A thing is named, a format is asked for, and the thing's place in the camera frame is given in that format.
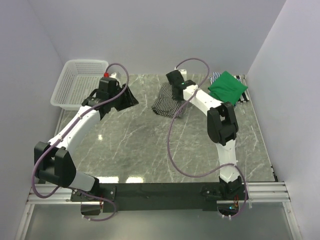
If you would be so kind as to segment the striped clothes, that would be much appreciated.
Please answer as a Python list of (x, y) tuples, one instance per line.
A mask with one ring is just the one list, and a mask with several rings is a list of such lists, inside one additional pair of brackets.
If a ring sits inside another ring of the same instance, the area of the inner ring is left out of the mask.
[(172, 119), (183, 103), (183, 101), (173, 99), (172, 86), (169, 82), (165, 82), (161, 85), (151, 109), (157, 115)]

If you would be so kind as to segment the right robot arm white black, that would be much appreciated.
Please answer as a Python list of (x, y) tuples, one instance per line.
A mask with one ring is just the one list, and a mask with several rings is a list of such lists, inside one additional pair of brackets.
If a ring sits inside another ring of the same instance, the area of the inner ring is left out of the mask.
[(234, 107), (230, 102), (222, 102), (211, 97), (208, 93), (192, 80), (185, 81), (181, 72), (177, 69), (166, 74), (172, 88), (172, 96), (176, 100), (184, 101), (173, 115), (175, 119), (185, 105), (191, 103), (206, 116), (207, 134), (215, 144), (218, 152), (219, 167), (201, 175), (190, 175), (183, 172), (175, 164), (170, 151), (170, 132), (167, 135), (167, 152), (173, 167), (182, 175), (190, 178), (202, 178), (219, 170), (220, 199), (233, 199), (245, 190), (236, 159), (236, 137), (239, 130)]

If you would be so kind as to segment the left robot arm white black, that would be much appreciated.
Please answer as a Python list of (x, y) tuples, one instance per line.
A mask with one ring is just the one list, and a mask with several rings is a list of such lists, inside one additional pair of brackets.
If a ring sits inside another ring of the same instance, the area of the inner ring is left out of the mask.
[(89, 130), (111, 109), (121, 111), (138, 103), (127, 83), (121, 85), (116, 78), (102, 77), (98, 88), (83, 100), (64, 129), (48, 142), (36, 144), (31, 179), (82, 191), (88, 201), (96, 200), (102, 195), (99, 179), (78, 171), (72, 155)]

